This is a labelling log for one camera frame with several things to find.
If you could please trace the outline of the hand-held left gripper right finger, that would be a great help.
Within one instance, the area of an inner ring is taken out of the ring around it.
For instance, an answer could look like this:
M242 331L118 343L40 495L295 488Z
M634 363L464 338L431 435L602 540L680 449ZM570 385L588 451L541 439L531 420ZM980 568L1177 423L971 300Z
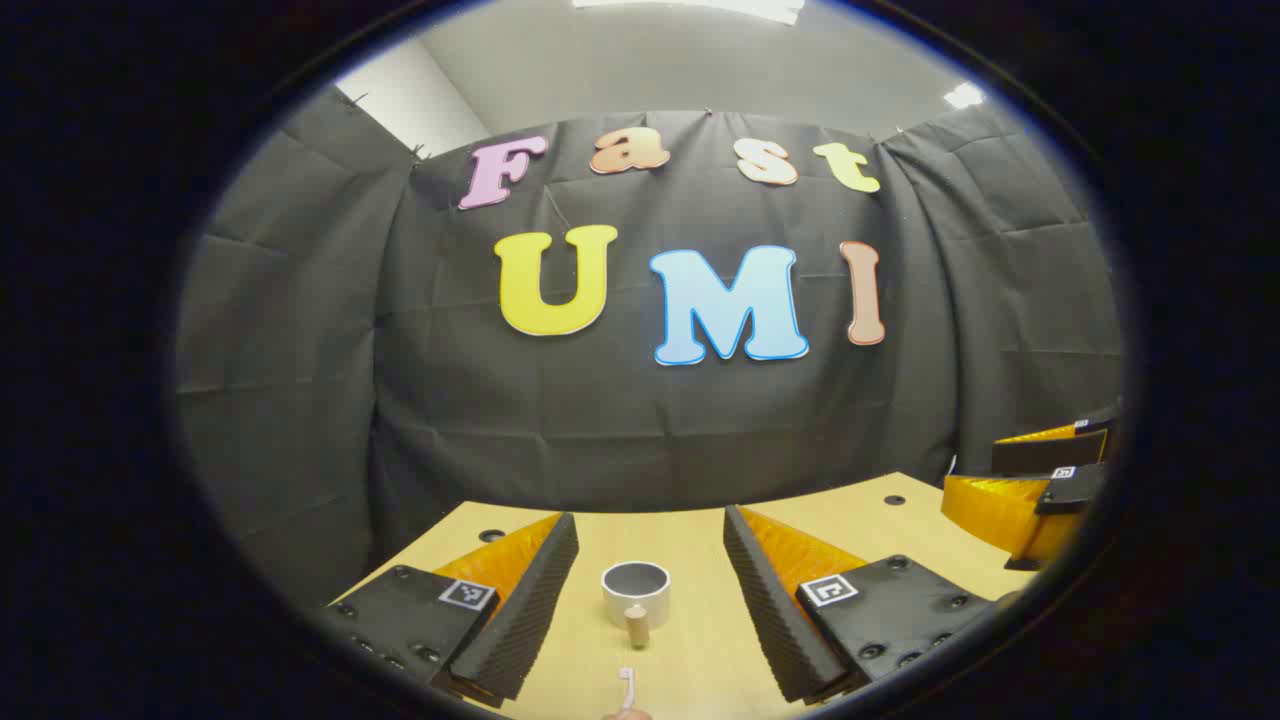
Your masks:
M740 505L724 507L723 544L788 702L859 691L1012 603L906 555L865 561Z

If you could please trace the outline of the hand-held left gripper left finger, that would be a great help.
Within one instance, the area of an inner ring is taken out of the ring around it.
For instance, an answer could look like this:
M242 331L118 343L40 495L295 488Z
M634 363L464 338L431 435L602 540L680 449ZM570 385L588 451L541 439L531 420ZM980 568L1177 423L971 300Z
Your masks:
M433 571L397 564L330 605L330 634L429 691L516 700L579 555L556 512Z

